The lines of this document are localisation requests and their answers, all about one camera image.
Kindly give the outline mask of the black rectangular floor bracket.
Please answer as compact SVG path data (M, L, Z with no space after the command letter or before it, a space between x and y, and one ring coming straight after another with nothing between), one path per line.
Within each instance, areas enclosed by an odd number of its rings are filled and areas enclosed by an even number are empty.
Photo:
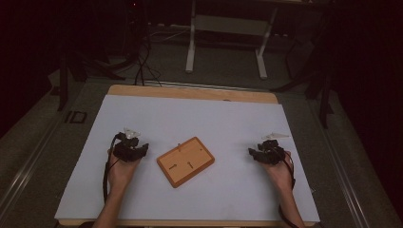
M66 124L83 124L86 121L87 113L84 111L69 111L65 117Z

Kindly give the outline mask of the white metal desk frame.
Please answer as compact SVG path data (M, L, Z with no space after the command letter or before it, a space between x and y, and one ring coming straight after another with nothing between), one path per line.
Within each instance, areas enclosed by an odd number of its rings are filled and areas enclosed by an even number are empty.
M259 76L262 80L268 78L263 53L266 49L267 42L271 35L271 31L278 14L278 7L274 7L270 13L268 21L240 19L213 15L197 14L197 0L192 0L191 18L190 18L190 39L185 64L185 72L192 73L194 62L196 43L195 35L197 30L234 33L242 35L255 35L262 38L261 45L255 49L255 56L259 70Z

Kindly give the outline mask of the person's left hand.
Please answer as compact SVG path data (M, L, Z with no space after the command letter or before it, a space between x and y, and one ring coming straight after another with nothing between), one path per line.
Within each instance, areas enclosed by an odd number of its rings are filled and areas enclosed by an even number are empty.
M118 159L113 153L110 154L108 169L110 195L125 192L139 163L140 160L125 162Z

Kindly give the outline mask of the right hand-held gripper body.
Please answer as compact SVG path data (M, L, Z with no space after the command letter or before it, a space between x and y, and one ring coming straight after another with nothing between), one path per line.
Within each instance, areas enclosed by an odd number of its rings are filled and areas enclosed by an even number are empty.
M278 140L287 139L289 135L272 132L269 135L263 136L263 142L266 140L273 140L273 146L267 150L259 150L263 153L263 162L267 164L277 164L285 159L286 152L279 145Z

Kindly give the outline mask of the wooden photo frame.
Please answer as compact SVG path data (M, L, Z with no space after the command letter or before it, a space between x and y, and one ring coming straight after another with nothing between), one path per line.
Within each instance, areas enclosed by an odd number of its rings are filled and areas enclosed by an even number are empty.
M157 164L171 186L178 188L213 164L214 161L214 156L202 141L193 137L161 155L157 159Z

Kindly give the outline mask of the person's right hand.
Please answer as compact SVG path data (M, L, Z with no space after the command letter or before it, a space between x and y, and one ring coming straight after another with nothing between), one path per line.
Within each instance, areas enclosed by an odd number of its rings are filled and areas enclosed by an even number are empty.
M276 165L262 164L262 167L269 175L270 180L275 187L280 189L293 190L294 185L294 165L291 159L291 153L286 151L285 159Z

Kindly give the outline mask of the metal floor rail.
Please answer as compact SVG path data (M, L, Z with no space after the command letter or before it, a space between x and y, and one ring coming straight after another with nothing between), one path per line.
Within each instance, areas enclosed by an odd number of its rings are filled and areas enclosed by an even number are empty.
M53 133L57 130L59 125L59 121L54 121L48 126L44 133L44 136L35 145L28 159L18 170L10 186L7 188L7 191L0 199L0 223L4 222L7 219L10 211L20 198L21 194L29 183L31 176L34 173L34 170L36 169L37 162L42 157L45 149L48 146L48 142L51 140Z
M347 175L346 169L342 164L342 161L338 155L338 151L334 142L332 141L331 135L327 129L322 126L322 123L318 114L318 104L315 101L307 102L310 111L316 121L321 135L325 139L326 146L329 151L329 157L331 164L336 172L336 178L340 185L340 189L343 193L346 204L349 208L350 214L353 217L356 228L370 228L370 224L364 215L361 204L357 198L356 191L354 190L352 183Z

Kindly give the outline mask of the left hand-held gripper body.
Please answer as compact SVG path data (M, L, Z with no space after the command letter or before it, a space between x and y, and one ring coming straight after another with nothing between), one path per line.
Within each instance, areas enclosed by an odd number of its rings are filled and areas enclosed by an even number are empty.
M139 132L133 131L129 128L124 128L123 132L119 132L112 140L112 153L123 162L134 162L144 156L140 155L140 146L129 148L126 145L128 139L138 138Z

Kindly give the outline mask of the black metal stand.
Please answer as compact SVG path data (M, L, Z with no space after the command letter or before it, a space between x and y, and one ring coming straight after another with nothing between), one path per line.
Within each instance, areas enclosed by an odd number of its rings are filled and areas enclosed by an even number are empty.
M102 65L98 63L85 51L77 47L69 47L64 49L59 58L59 85L56 86L56 94L59 96L58 110L62 111L68 101L68 78L67 73L70 70L73 77L83 82L86 78L85 66L91 67L102 75L113 80L123 80L124 77L113 73L113 70L127 67L130 64L129 60L125 60L114 65Z
M329 97L332 77L335 75L335 65L327 53L326 30L319 31L310 41L313 49L303 67L295 78L288 84L271 88L272 92L284 92L295 86L308 83L304 95L308 100L314 100L320 94L319 121L327 129L327 114L329 113Z

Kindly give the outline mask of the white table mat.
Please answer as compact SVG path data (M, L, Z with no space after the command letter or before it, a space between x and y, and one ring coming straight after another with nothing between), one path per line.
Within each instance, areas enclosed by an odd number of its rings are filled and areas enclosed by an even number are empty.
M292 154L297 180L294 196L302 218L308 223L319 220L281 105L107 95L55 214L61 223L99 215L107 151L124 128L139 132L141 143L149 149L125 194L123 221L141 226L278 221L276 190L248 153L270 133L281 134L280 146ZM201 140L215 161L174 188L157 159L193 137Z

